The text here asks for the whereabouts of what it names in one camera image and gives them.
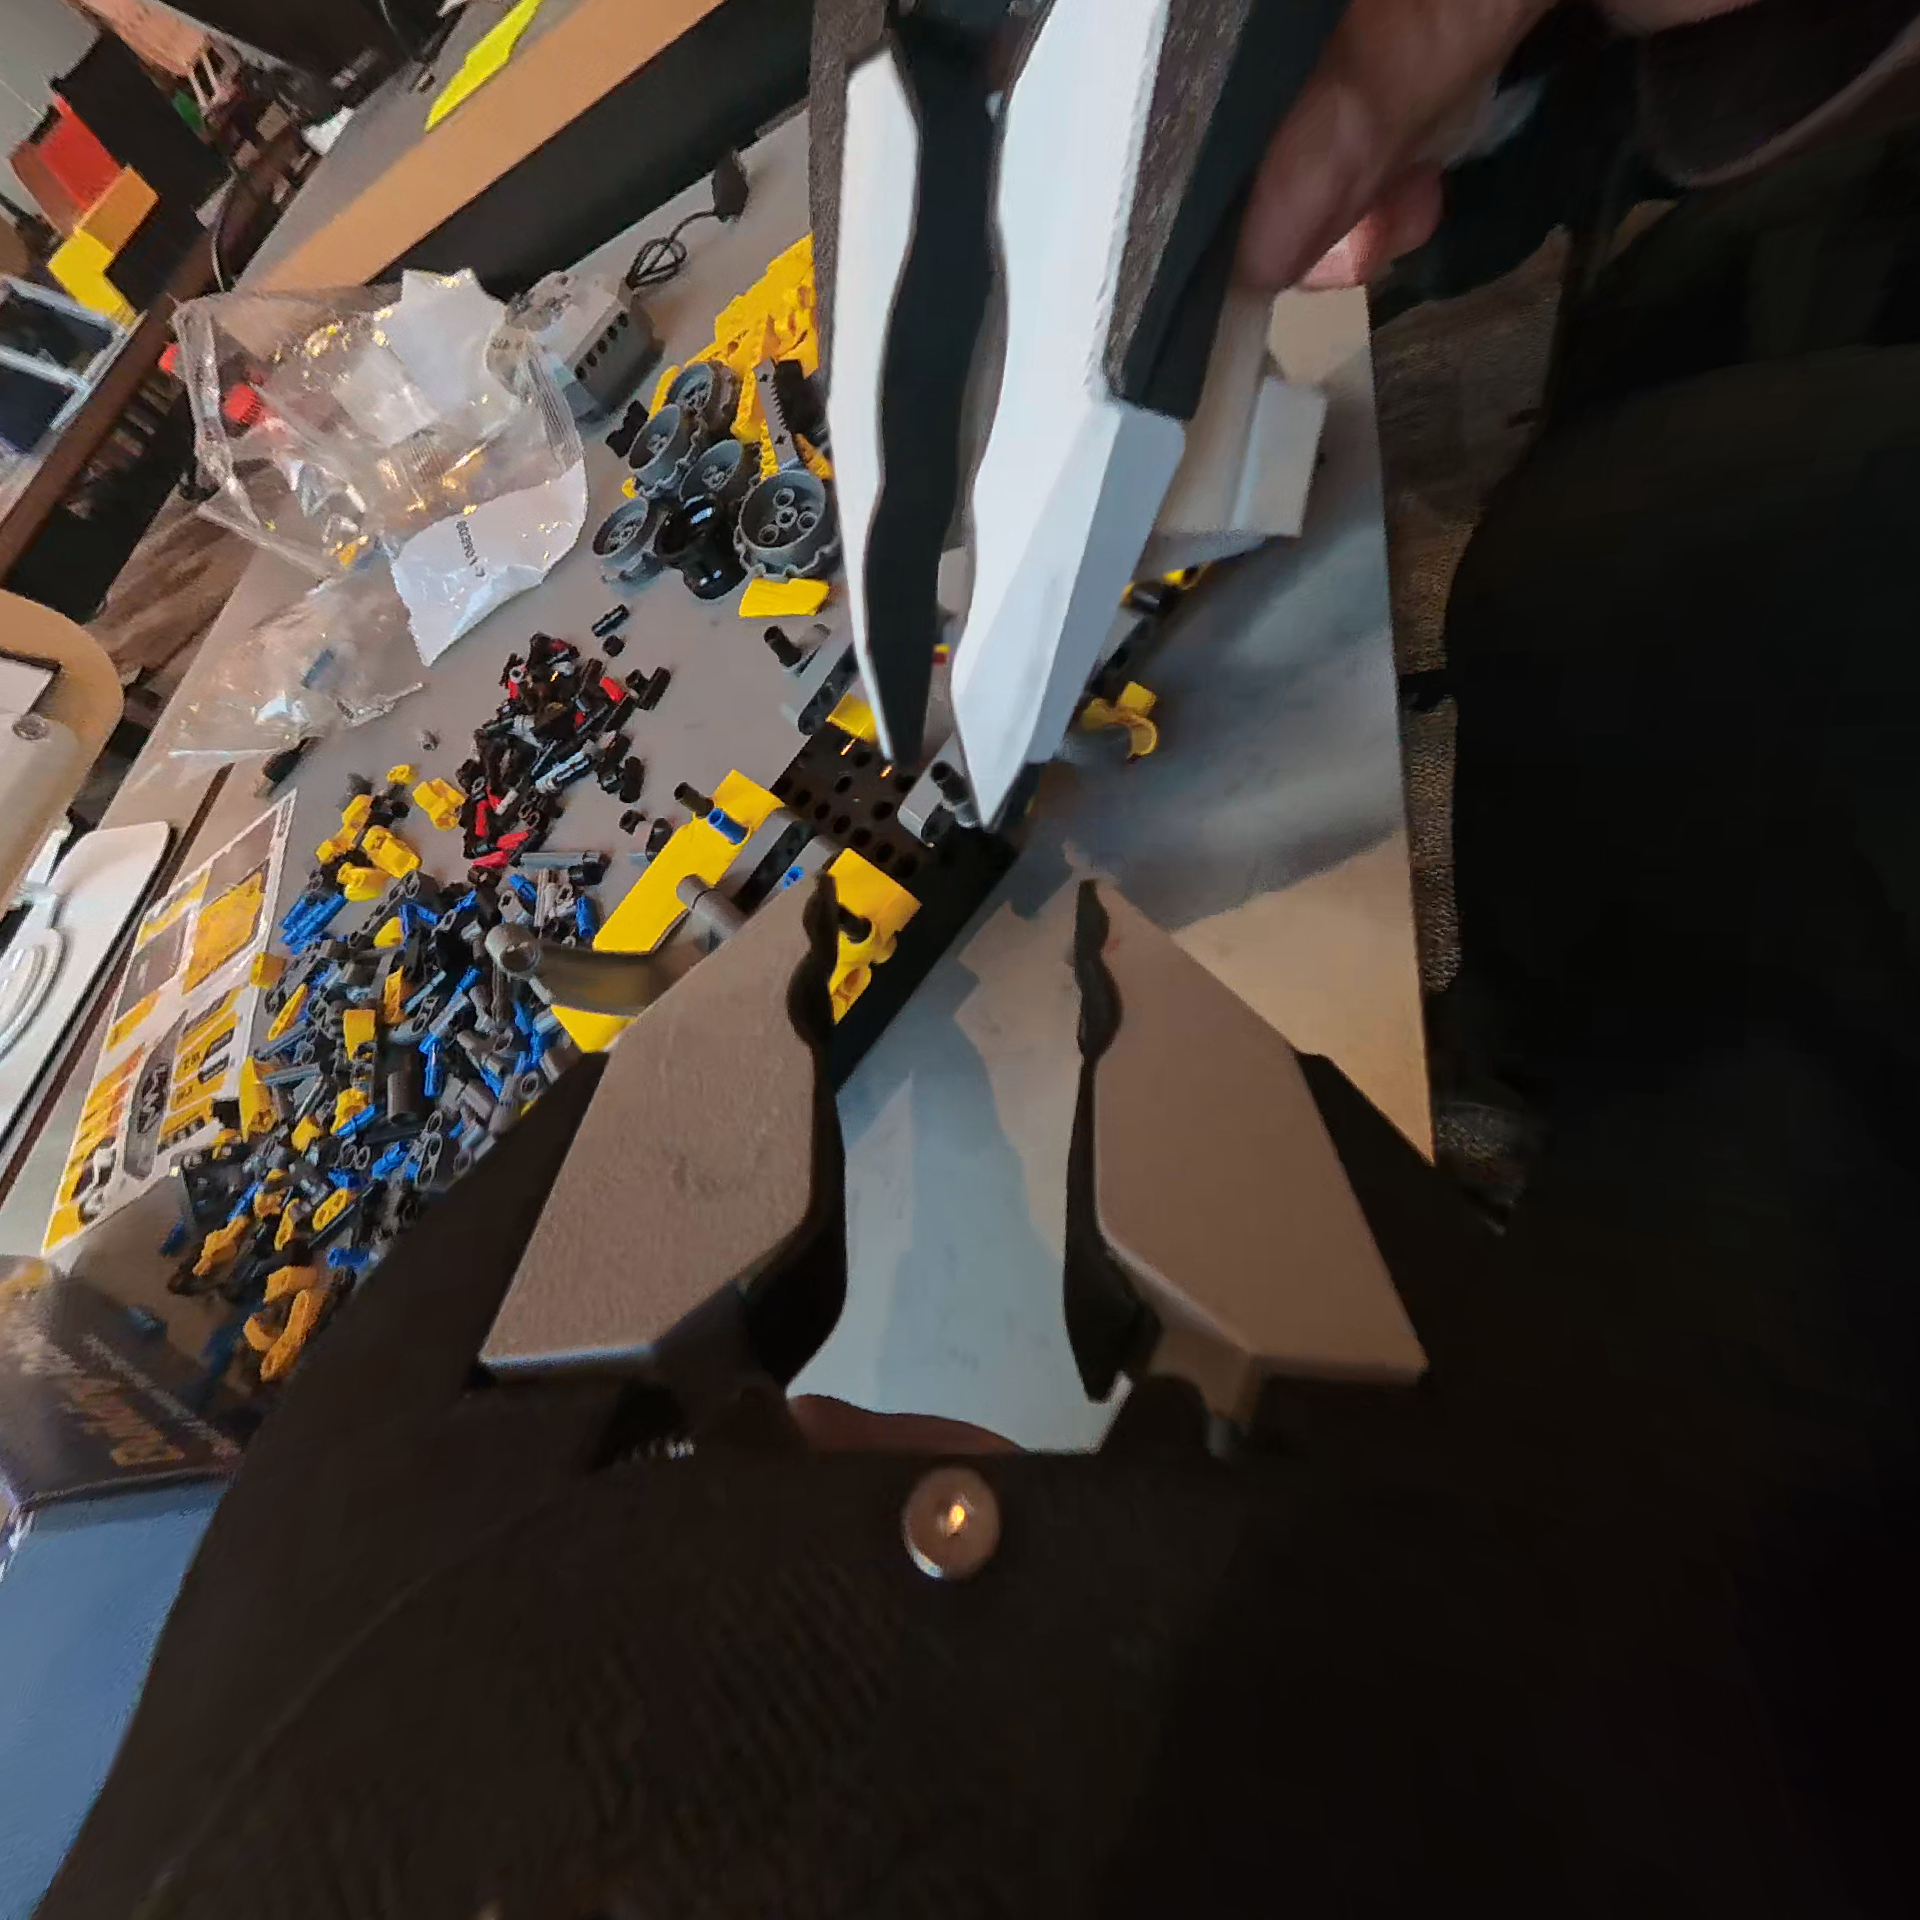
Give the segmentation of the crumpled clear plastic bags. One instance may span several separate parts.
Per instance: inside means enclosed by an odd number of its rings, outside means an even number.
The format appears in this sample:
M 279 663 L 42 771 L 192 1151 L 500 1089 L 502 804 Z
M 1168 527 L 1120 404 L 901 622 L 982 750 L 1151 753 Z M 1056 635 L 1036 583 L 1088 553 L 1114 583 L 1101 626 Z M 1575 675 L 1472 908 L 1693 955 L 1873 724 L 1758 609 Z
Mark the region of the crumpled clear plastic bags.
M 208 646 L 173 754 L 240 761 L 416 695 L 585 528 L 580 428 L 536 337 L 471 272 L 176 312 L 199 514 L 309 579 Z

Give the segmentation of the yellow paper sheet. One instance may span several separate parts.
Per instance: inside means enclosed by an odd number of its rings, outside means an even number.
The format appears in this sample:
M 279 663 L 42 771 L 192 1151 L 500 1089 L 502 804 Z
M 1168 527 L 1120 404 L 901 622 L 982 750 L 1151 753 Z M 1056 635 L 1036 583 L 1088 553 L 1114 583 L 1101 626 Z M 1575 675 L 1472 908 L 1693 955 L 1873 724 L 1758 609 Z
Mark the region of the yellow paper sheet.
M 514 3 L 480 35 L 426 107 L 424 130 L 440 126 L 508 66 L 542 9 L 544 3 L 540 0 Z

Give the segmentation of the pile of loose brick pieces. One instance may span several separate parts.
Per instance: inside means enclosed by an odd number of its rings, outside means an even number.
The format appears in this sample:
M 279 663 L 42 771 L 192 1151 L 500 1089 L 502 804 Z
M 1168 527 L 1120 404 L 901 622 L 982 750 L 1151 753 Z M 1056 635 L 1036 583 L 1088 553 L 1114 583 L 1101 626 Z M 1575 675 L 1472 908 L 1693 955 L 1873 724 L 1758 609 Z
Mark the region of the pile of loose brick pieces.
M 572 1066 L 488 936 L 600 928 L 607 855 L 565 847 L 577 787 L 640 827 L 633 723 L 666 670 L 624 670 L 624 609 L 588 643 L 536 632 L 444 750 L 343 785 L 340 822 L 272 923 L 238 1096 L 184 1153 L 167 1289 L 212 1314 L 205 1393 L 277 1390 L 359 1286 Z

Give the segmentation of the black and yellow brick assembly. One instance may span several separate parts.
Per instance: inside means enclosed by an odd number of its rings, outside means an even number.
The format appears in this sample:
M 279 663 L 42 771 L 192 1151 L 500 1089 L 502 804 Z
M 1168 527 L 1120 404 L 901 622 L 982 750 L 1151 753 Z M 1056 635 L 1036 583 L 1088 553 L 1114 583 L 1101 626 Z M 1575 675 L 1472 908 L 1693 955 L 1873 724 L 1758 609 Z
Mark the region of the black and yellow brick assembly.
M 839 1089 L 1017 858 L 1006 838 L 957 823 L 940 782 L 901 774 L 869 731 L 834 721 L 772 782 L 726 774 L 680 809 L 591 947 L 704 955 L 825 876 L 839 926 L 828 1048 Z

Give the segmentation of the yellow and grey brick module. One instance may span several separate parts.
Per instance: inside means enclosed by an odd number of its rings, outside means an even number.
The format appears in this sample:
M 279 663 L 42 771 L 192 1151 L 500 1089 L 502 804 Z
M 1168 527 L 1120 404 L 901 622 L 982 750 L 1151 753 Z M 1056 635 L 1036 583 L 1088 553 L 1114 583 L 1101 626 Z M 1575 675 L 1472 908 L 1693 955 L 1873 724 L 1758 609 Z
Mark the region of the yellow and grey brick module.
M 1138 675 L 1160 646 L 1170 612 L 1214 568 L 1198 561 L 1129 585 L 1097 649 L 1093 675 L 1069 711 L 1065 738 L 1069 747 L 1088 734 L 1121 738 L 1127 761 L 1159 750 L 1159 695 L 1140 683 Z M 853 643 L 832 640 L 828 630 L 816 630 L 813 635 L 820 646 L 806 659 L 791 663 L 796 690 L 783 707 L 783 718 L 796 731 L 801 738 L 816 738 L 825 729 L 846 758 L 863 750 L 869 758 L 857 767 L 880 769 L 880 777 L 896 785 L 896 822 L 924 847 L 934 849 L 951 832 L 994 832 L 1007 817 L 981 822 L 968 796 L 957 738 L 945 742 L 925 771 L 903 771 L 903 764 L 877 745 L 877 718 L 858 681 Z

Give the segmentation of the yellow printed leaflet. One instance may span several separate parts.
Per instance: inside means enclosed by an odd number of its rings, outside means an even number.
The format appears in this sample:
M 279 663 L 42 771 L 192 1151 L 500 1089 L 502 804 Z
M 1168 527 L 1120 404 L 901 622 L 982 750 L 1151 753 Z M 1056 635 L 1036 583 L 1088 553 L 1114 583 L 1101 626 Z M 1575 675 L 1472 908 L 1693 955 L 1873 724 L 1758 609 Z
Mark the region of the yellow printed leaflet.
M 294 799 L 146 910 L 40 1240 L 46 1257 L 165 1182 L 240 1105 Z

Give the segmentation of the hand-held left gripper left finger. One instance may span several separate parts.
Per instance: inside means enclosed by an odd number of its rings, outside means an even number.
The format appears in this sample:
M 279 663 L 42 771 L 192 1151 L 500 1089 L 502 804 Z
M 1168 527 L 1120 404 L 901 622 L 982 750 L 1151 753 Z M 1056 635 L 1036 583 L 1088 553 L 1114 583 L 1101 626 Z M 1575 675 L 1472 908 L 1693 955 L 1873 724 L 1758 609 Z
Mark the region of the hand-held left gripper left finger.
M 689 971 L 554 952 L 625 1018 L 480 1351 L 500 1384 L 789 1386 L 847 1296 L 828 1048 L 839 900 L 769 896 Z

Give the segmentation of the white flat device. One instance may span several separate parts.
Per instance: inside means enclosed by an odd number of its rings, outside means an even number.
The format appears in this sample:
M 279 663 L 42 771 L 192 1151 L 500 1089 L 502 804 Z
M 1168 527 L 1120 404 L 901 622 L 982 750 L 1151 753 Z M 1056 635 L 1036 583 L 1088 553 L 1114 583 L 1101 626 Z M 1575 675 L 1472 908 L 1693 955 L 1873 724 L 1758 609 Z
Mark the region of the white flat device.
M 84 832 L 30 881 L 1 961 L 4 1159 L 53 1083 L 173 839 L 167 823 Z

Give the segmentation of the blue cardboard box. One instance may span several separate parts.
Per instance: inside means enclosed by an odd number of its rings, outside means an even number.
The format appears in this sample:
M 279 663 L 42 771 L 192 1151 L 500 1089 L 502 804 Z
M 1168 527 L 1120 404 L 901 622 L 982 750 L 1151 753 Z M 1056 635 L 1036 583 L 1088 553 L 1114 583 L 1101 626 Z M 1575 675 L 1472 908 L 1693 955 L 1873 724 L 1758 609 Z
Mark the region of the blue cardboard box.
M 4 1257 L 1 1915 L 31 1915 L 242 1448 L 149 1311 Z

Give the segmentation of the person's right hand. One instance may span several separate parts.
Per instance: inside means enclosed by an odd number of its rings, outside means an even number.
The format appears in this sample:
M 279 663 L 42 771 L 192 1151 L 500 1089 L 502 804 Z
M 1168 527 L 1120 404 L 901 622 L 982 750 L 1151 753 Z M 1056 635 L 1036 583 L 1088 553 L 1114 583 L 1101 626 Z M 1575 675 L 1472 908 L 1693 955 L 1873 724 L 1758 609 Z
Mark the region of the person's right hand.
M 1497 84 L 1549 3 L 1354 3 L 1271 138 L 1237 282 L 1279 296 L 1361 287 L 1418 247 L 1444 172 L 1497 119 Z

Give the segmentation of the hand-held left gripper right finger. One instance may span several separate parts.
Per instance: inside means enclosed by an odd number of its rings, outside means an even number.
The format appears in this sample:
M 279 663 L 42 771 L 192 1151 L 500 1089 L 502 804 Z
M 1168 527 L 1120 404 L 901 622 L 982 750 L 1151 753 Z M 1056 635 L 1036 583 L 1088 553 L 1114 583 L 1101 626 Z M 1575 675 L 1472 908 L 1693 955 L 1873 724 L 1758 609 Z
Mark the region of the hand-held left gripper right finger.
M 1426 1374 L 1301 1055 L 1098 881 L 1071 910 L 1065 1329 L 1090 1401 L 1151 1376 L 1247 1428 L 1274 1382 Z

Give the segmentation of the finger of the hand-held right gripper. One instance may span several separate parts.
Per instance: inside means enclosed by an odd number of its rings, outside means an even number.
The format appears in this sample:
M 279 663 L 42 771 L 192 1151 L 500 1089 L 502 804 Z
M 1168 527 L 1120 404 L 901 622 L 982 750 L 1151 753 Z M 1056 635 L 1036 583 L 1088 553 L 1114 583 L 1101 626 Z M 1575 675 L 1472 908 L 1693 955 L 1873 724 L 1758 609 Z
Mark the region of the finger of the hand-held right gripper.
M 940 576 L 992 289 L 994 118 L 973 44 L 880 44 L 847 74 L 828 419 L 847 610 L 880 745 L 918 761 Z
M 998 121 L 1004 351 L 951 663 L 985 826 L 1057 750 L 1183 457 L 1183 428 L 1117 399 L 1104 366 L 1166 35 L 1166 3 L 1052 4 Z

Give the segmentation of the long wooden table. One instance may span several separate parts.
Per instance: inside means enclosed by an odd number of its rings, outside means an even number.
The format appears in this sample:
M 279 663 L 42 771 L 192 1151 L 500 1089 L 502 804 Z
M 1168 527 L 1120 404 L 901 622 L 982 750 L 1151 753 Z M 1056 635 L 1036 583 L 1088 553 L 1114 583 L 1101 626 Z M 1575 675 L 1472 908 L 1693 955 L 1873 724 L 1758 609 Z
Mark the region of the long wooden table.
M 348 118 L 246 264 L 218 282 L 305 292 L 471 271 L 496 297 L 562 271 L 754 144 L 809 91 L 809 3 L 542 4 L 508 62 L 438 123 L 508 4 L 469 4 L 444 48 Z

